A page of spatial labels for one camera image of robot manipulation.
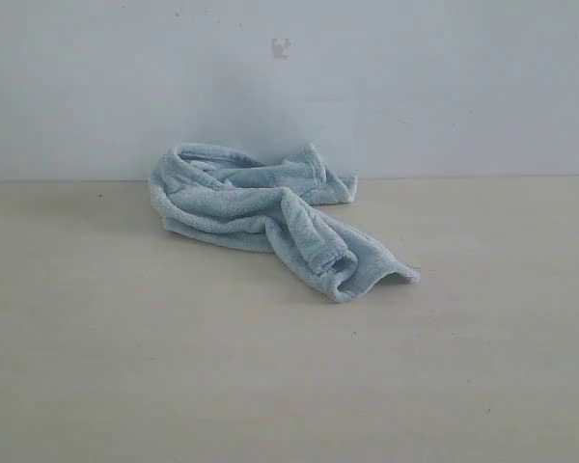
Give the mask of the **light blue terry towel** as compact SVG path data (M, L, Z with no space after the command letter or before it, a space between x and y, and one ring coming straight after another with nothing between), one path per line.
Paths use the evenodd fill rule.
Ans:
M169 231L208 244L275 255L304 284L337 303L395 275L419 273L375 238L320 211L350 204L356 177L341 177L313 145L273 164L238 150L180 144L149 177L153 208Z

